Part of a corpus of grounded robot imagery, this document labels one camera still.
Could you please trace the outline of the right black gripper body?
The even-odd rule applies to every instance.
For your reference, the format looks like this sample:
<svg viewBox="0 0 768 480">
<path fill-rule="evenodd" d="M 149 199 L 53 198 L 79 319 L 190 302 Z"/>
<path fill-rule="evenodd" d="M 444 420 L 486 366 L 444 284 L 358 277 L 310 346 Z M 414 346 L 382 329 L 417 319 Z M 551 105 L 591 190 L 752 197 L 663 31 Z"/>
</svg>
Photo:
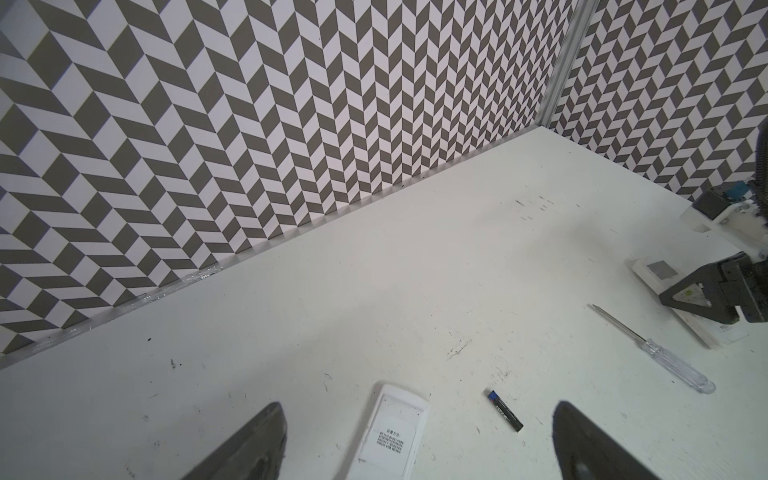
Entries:
<svg viewBox="0 0 768 480">
<path fill-rule="evenodd" d="M 738 307 L 747 322 L 767 322 L 767 260 L 753 261 L 745 253 L 722 264 L 726 305 Z"/>
</svg>

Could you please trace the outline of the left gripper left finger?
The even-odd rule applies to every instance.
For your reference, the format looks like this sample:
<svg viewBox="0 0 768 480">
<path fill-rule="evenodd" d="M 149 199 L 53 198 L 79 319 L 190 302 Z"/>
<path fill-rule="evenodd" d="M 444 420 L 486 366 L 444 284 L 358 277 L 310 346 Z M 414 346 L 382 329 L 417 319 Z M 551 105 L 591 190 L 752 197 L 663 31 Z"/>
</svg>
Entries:
<svg viewBox="0 0 768 480">
<path fill-rule="evenodd" d="M 277 479 L 286 445 L 287 420 L 281 404 L 272 402 L 183 479 Z"/>
</svg>

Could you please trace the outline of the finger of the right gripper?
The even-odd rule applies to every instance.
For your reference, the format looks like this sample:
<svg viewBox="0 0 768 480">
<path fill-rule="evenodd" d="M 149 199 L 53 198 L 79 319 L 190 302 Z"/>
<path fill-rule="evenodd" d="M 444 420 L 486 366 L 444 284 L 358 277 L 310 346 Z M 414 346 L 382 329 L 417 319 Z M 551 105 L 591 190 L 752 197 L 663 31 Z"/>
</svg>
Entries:
<svg viewBox="0 0 768 480">
<path fill-rule="evenodd" d="M 663 305 L 720 324 L 740 320 L 737 310 L 739 263 L 735 260 L 704 265 L 668 287 L 660 295 Z"/>
</svg>

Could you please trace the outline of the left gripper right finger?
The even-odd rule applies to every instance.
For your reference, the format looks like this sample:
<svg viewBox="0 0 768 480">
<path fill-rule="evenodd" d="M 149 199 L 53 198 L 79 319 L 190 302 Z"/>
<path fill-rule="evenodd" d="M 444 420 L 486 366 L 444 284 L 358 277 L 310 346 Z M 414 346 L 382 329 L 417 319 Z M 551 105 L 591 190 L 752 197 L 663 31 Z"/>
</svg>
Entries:
<svg viewBox="0 0 768 480">
<path fill-rule="evenodd" d="M 658 479 L 570 402 L 554 411 L 552 440 L 563 479 Z"/>
</svg>

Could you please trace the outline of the clear handle screwdriver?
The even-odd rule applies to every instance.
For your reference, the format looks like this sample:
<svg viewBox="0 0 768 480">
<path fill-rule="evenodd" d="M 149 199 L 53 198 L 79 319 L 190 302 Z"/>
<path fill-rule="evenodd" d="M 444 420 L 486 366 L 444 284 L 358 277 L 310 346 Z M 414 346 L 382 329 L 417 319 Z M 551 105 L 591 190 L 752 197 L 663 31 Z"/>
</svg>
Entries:
<svg viewBox="0 0 768 480">
<path fill-rule="evenodd" d="M 603 308 L 595 304 L 589 304 L 589 307 L 622 332 L 630 336 L 650 358 L 692 389 L 706 395 L 716 391 L 716 385 L 707 376 L 674 355 L 668 349 L 660 346 L 652 339 L 642 337 Z"/>
</svg>

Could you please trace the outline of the black blue AAA battery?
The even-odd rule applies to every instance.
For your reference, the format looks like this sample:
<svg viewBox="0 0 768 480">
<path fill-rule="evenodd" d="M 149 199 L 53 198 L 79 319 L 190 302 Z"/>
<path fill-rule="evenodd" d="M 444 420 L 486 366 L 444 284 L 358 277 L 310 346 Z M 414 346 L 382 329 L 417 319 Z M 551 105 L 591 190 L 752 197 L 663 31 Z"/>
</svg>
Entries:
<svg viewBox="0 0 768 480">
<path fill-rule="evenodd" d="M 504 417 L 504 419 L 515 432 L 520 432 L 524 428 L 523 423 L 517 418 L 509 406 L 494 390 L 487 390 L 485 392 L 485 396 L 494 405 L 494 407 L 499 411 L 499 413 Z"/>
</svg>

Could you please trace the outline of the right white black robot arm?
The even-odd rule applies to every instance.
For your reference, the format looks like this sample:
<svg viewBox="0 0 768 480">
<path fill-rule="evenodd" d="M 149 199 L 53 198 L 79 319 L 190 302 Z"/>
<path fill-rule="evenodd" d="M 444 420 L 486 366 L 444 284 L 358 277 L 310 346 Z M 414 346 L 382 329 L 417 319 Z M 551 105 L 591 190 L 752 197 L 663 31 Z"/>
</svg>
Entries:
<svg viewBox="0 0 768 480">
<path fill-rule="evenodd" d="M 705 264 L 667 287 L 660 302 L 731 325 L 767 321 L 767 122 L 758 127 L 755 173 L 746 182 L 704 192 L 681 219 L 697 232 L 713 232 L 739 252 Z"/>
</svg>

